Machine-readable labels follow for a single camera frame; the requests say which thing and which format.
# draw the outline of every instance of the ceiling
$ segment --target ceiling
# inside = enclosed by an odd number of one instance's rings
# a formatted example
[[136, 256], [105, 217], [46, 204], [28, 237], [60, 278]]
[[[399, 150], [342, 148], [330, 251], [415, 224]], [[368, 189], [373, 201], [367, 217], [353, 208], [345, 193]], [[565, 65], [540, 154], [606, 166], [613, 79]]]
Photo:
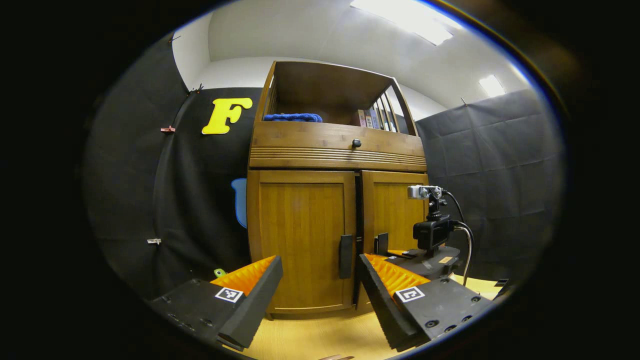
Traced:
[[213, 11], [211, 61], [289, 56], [394, 76], [446, 108], [487, 98], [478, 80], [495, 75], [506, 92], [528, 88], [509, 60], [466, 29], [434, 46], [351, 0], [239, 0]]

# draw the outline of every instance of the drawer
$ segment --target drawer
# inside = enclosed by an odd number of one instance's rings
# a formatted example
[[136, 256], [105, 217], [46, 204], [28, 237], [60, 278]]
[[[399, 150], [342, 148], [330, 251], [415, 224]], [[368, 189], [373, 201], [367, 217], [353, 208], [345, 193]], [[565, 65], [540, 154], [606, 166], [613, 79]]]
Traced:
[[[362, 143], [355, 149], [354, 139]], [[418, 136], [341, 124], [262, 121], [253, 129], [249, 167], [427, 169]]]

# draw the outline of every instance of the wooden cabinet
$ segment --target wooden cabinet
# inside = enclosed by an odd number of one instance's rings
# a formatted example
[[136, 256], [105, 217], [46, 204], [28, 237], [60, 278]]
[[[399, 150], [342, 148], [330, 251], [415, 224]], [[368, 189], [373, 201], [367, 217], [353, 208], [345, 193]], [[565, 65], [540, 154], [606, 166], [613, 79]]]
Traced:
[[[253, 259], [282, 257], [284, 274], [270, 313], [309, 313], [352, 306], [355, 253], [353, 172], [249, 171], [248, 204]], [[340, 279], [340, 237], [354, 236], [352, 276]]]
[[[389, 250], [417, 248], [417, 240], [413, 239], [413, 225], [424, 221], [429, 211], [426, 201], [409, 199], [407, 196], [407, 186], [417, 184], [428, 185], [427, 175], [362, 172], [364, 253], [373, 253], [373, 239], [381, 233], [389, 234]], [[369, 309], [368, 304], [367, 293], [360, 287], [358, 307]]]
[[[398, 100], [408, 133], [354, 121], [359, 109], [388, 100], [387, 93]], [[382, 107], [393, 113], [391, 106]], [[264, 121], [267, 114], [305, 112], [323, 122]], [[386, 119], [399, 128], [395, 113]], [[372, 252], [378, 233], [389, 233], [389, 249], [415, 248], [413, 224], [424, 221], [426, 205], [407, 199], [406, 187], [427, 184], [426, 169], [422, 142], [394, 78], [274, 61], [256, 111], [247, 177], [252, 261], [280, 255], [284, 268], [268, 312], [366, 311], [369, 300], [353, 273], [356, 254]], [[342, 235], [353, 235], [350, 251], [339, 251], [341, 244], [345, 249]], [[344, 275], [346, 264], [350, 276]]]

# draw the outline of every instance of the wooden floor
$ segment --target wooden floor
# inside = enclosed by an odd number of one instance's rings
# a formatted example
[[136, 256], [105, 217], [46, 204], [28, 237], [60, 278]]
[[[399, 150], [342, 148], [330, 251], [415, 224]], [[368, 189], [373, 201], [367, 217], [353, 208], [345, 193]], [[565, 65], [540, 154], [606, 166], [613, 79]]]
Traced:
[[[451, 275], [462, 283], [462, 276]], [[467, 280], [467, 287], [493, 300], [495, 281]], [[380, 360], [400, 354], [389, 348], [376, 313], [354, 315], [353, 310], [325, 313], [323, 318], [262, 319], [251, 347], [242, 354], [265, 360], [318, 360], [332, 355]]]

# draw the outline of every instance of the blue towel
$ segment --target blue towel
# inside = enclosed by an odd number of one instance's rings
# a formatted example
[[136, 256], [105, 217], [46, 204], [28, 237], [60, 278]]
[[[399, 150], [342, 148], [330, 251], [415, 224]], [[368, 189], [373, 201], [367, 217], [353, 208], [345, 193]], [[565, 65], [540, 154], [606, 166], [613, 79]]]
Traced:
[[304, 121], [304, 122], [322, 122], [322, 118], [318, 114], [269, 114], [264, 116], [264, 121]]

